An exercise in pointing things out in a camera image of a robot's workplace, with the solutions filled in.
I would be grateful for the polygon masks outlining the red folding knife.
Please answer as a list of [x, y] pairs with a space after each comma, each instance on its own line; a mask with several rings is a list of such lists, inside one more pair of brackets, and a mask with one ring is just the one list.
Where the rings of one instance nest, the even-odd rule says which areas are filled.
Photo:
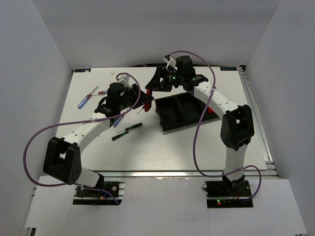
[[145, 112], [148, 112], [152, 107], [152, 101], [150, 100], [150, 98], [152, 97], [152, 93], [153, 92], [151, 89], [147, 89], [146, 95], [148, 96], [148, 99], [147, 99], [147, 103], [144, 105]]
[[214, 114], [214, 111], [210, 107], [208, 107], [207, 108], [207, 114]]

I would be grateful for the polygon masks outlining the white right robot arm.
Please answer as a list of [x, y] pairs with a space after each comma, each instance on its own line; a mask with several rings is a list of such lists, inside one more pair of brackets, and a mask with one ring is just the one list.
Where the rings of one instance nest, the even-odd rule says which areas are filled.
[[166, 56], [166, 67], [158, 66], [146, 90], [171, 91], [182, 86], [193, 97], [205, 104], [221, 120], [220, 138], [226, 147], [225, 168], [222, 173], [222, 189], [234, 196], [245, 181], [244, 160], [248, 144], [254, 135], [252, 110], [248, 105], [238, 105], [221, 94], [215, 82], [197, 74], [189, 56], [176, 59]]

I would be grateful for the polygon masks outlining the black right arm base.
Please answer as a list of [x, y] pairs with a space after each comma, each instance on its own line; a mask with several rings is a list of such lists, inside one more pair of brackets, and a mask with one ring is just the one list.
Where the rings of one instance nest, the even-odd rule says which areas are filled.
[[206, 203], [208, 209], [216, 208], [253, 208], [252, 192], [249, 182], [245, 180], [240, 185], [229, 188], [223, 180], [206, 181], [202, 185], [206, 192]]

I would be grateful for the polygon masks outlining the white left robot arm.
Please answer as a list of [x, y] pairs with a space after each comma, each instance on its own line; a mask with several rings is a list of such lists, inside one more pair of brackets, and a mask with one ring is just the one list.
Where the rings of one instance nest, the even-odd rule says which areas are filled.
[[68, 185], [85, 185], [93, 196], [101, 195], [104, 177], [82, 167], [82, 152], [97, 136], [114, 125], [123, 110], [136, 109], [153, 99], [150, 94], [141, 91], [137, 84], [128, 87], [118, 82], [111, 83], [90, 122], [83, 123], [61, 138], [50, 139], [43, 165], [44, 173]]

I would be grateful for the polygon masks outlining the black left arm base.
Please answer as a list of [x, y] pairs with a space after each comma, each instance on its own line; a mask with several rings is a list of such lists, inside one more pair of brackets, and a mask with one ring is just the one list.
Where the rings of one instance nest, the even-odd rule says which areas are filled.
[[83, 206], [118, 206], [124, 196], [125, 181], [122, 178], [105, 178], [98, 190], [77, 185], [73, 204]]

